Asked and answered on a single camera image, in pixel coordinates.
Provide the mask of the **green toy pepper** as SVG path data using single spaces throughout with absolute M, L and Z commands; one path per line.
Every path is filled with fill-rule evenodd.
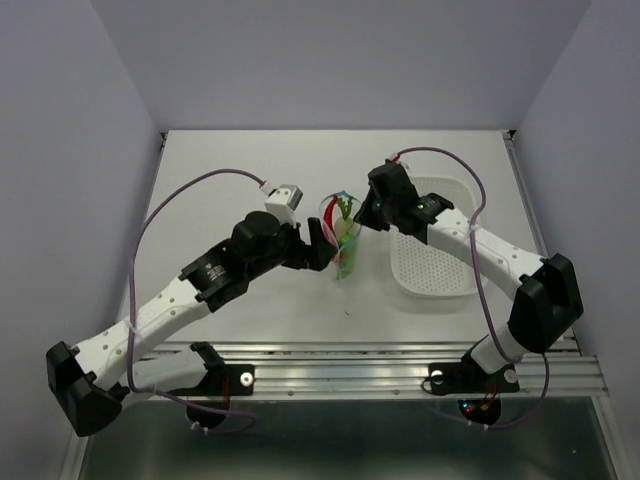
M 337 262 L 337 279 L 348 278 L 355 270 L 359 239 L 351 235 L 344 235 L 340 240 L 340 251 Z

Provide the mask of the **white toy radish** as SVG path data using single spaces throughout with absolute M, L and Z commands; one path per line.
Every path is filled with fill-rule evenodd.
M 353 219 L 354 198 L 340 196 L 336 200 L 336 206 L 339 209 L 339 216 L 336 218 L 333 229 L 338 241 L 344 235 L 356 236 L 357 224 Z

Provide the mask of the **red toy chili pepper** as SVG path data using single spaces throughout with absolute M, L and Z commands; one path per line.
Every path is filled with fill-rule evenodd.
M 328 196 L 321 207 L 324 235 L 326 239 L 337 249 L 337 253 L 332 259 L 332 262 L 335 265 L 338 265 L 341 259 L 341 233 L 339 232 L 339 223 L 342 218 L 343 206 L 344 200 L 339 194 L 335 193 Z

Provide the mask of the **clear zip top bag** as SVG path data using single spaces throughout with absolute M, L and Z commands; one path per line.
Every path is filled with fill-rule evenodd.
M 361 226 L 354 216 L 360 206 L 360 200 L 344 190 L 328 195 L 319 206 L 325 238 L 337 249 L 332 259 L 337 281 L 355 271 Z

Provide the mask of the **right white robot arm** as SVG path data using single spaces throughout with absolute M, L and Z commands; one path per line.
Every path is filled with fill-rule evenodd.
M 507 323 L 492 327 L 455 364 L 453 378 L 472 390 L 527 353 L 544 354 L 583 314 L 573 263 L 544 258 L 477 227 L 444 197 L 417 193 L 406 170 L 387 162 L 368 175 L 369 191 L 356 214 L 360 225 L 401 234 L 454 256 L 512 300 Z

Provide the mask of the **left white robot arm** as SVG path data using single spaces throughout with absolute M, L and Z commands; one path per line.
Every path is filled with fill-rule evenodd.
M 337 253 L 319 219 L 308 220 L 310 239 L 297 224 L 280 223 L 254 211 L 221 241 L 182 269 L 168 286 L 109 329 L 74 346 L 59 342 L 46 353 L 51 392 L 80 437 L 111 424 L 129 404 L 153 395 L 188 405 L 204 429 L 219 426 L 234 412 L 233 396 L 250 396 L 251 364 L 229 364 L 206 341 L 196 341 L 171 360 L 145 355 L 186 326 L 245 294 L 251 281 L 283 266 L 322 271 Z M 220 404 L 204 399 L 220 397 Z

